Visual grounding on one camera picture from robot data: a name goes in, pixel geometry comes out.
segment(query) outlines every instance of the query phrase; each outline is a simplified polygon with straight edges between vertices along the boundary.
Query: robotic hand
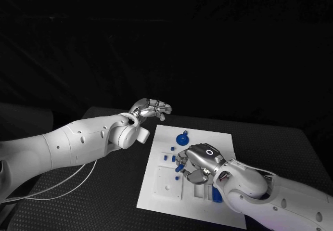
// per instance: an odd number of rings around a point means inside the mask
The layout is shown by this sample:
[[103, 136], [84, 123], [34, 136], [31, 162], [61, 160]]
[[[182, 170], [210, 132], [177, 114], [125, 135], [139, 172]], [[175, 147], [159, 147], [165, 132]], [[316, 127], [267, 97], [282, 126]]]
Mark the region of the robotic hand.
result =
[[[208, 144], [191, 145], [177, 154], [175, 171], [192, 184], [213, 178], [229, 208], [273, 231], [331, 231], [333, 198], [309, 186], [280, 178], [237, 160], [224, 160]], [[190, 173], [184, 166], [195, 170]]]
[[38, 174], [92, 162], [135, 140], [145, 143], [148, 131], [139, 124], [152, 116], [162, 121], [162, 113], [171, 113], [169, 105], [142, 98], [128, 113], [81, 119], [47, 134], [0, 142], [0, 203]]

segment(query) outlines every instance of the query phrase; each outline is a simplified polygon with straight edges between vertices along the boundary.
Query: blue object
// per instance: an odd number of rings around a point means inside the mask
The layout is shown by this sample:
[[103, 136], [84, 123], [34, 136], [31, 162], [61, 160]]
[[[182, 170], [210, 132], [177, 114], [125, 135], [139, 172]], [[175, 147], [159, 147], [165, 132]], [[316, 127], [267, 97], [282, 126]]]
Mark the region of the blue object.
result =
[[182, 132], [175, 138], [175, 142], [178, 145], [185, 146], [188, 144], [188, 137], [187, 137], [187, 131]]
[[175, 172], [178, 172], [184, 168], [184, 165], [178, 165], [177, 168], [174, 169]]
[[221, 203], [223, 202], [223, 199], [221, 199], [221, 196], [220, 196], [220, 192], [218, 190], [211, 186], [211, 197], [213, 197], [213, 202], [216, 203]]

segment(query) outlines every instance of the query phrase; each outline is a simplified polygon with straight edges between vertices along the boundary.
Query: black mesh surface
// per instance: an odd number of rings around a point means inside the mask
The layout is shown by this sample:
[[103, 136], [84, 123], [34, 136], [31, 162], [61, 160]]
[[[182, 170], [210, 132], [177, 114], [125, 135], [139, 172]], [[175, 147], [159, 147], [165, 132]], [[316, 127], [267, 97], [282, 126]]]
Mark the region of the black mesh surface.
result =
[[[90, 108], [83, 118], [123, 112]], [[148, 118], [142, 127], [149, 130], [145, 144], [138, 142], [96, 161], [94, 170], [83, 185], [66, 196], [50, 201], [21, 200], [9, 222], [9, 231], [194, 231], [240, 230], [208, 222], [135, 208], [143, 178], [155, 125], [208, 130], [231, 134], [237, 160], [275, 172], [280, 177], [308, 184], [333, 195], [333, 183], [301, 130], [221, 120], [167, 115], [165, 121]], [[31, 193], [51, 187], [79, 167], [44, 173]], [[86, 164], [77, 175], [37, 198], [67, 192], [84, 179], [92, 168]], [[266, 230], [246, 217], [247, 230]]]

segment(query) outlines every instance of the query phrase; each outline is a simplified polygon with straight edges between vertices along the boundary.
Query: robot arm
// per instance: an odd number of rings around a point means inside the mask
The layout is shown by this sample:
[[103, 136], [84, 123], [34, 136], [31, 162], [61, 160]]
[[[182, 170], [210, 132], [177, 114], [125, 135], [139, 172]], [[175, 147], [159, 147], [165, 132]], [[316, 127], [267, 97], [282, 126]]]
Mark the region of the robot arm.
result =
[[171, 107], [142, 98], [130, 110], [73, 121], [47, 134], [0, 142], [0, 203], [38, 174], [92, 162], [113, 150], [126, 149], [135, 140], [145, 143], [148, 131], [139, 124], [151, 116], [164, 120], [162, 112], [169, 114]]
[[[182, 168], [187, 161], [195, 167]], [[194, 184], [208, 175], [229, 208], [253, 218], [273, 231], [331, 231], [333, 198], [309, 186], [224, 160], [208, 144], [191, 145], [177, 155], [177, 169]]]

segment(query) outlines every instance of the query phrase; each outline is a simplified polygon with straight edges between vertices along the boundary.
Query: black fabric backdrop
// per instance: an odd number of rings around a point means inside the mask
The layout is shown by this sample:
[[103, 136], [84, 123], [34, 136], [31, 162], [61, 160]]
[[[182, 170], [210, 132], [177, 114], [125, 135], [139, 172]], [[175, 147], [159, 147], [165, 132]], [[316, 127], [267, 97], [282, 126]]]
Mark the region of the black fabric backdrop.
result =
[[329, 1], [0, 3], [0, 101], [54, 127], [142, 97], [172, 114], [299, 128], [328, 168]]

